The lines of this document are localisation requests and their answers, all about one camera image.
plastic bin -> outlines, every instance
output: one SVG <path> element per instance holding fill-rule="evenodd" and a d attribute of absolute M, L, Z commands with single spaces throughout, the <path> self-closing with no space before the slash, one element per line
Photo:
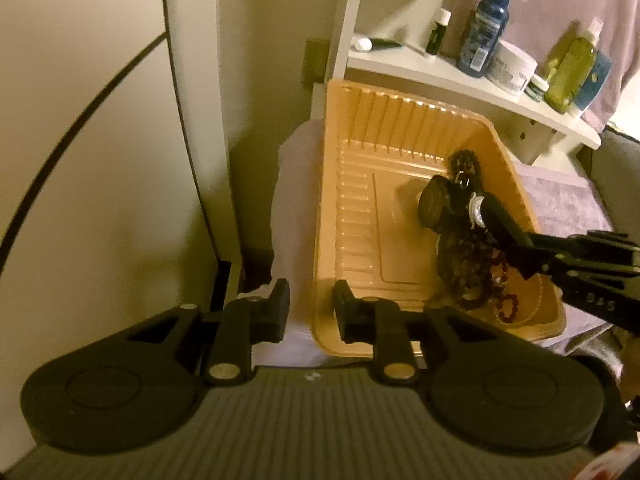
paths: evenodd
<path fill-rule="evenodd" d="M 356 297 L 388 298 L 403 310 L 422 310 L 442 290 L 437 234 L 418 222 L 417 202 L 433 175 L 447 174 L 447 159 L 459 149 L 476 153 L 484 188 L 523 228 L 538 231 L 519 177 L 486 118 L 388 89 L 329 83 L 312 290 L 312 331 L 329 354 L 372 353 L 370 345 L 340 339 L 332 304 L 336 280 L 347 280 Z M 490 306 L 471 314 L 527 340 L 562 332 L 564 308 L 548 277 L 525 281 L 510 269 L 506 291 L 520 301 L 514 323 L 498 320 Z"/>

yellow-green liquid bottle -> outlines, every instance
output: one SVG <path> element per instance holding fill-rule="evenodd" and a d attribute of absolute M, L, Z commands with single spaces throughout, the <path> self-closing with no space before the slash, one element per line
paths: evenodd
<path fill-rule="evenodd" d="M 545 101 L 556 112 L 564 114 L 596 61 L 596 46 L 602 30 L 602 20 L 594 18 L 588 30 L 572 41 L 558 71 L 545 93 Z"/>

white fabric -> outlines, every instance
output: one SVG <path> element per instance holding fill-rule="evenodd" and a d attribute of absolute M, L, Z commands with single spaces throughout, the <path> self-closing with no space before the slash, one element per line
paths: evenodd
<path fill-rule="evenodd" d="M 251 295 L 268 296 L 277 278 L 290 286 L 291 307 L 286 335 L 279 344 L 254 346 L 255 365 L 318 366 L 341 360 L 325 354 L 310 333 L 309 313 L 318 201 L 322 175 L 322 121 L 307 121 L 283 143 L 279 151 L 278 181 L 271 206 L 271 238 L 274 261 L 272 283 Z M 546 234 L 567 236 L 587 229 L 610 229 L 597 195 L 588 179 L 568 177 L 549 170 L 516 164 L 525 189 Z M 548 346 L 569 341 L 597 327 L 602 320 L 568 306 L 567 327 Z"/>

metal screw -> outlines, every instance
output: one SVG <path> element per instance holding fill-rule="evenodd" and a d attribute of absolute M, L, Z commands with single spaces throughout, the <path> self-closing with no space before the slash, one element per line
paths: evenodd
<path fill-rule="evenodd" d="M 240 375 L 240 367 L 232 363 L 218 363 L 209 368 L 209 375 L 214 379 L 228 381 Z"/>
<path fill-rule="evenodd" d="M 383 371 L 388 378 L 397 380 L 411 379 L 415 375 L 415 368 L 407 363 L 391 363 Z"/>

beige wall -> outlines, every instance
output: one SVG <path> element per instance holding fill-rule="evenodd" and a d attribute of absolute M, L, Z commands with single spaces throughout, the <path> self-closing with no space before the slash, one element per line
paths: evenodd
<path fill-rule="evenodd" d="M 220 0 L 223 120 L 236 213 L 249 256 L 271 253 L 278 147 L 308 119 L 305 41 L 330 38 L 336 0 Z"/>

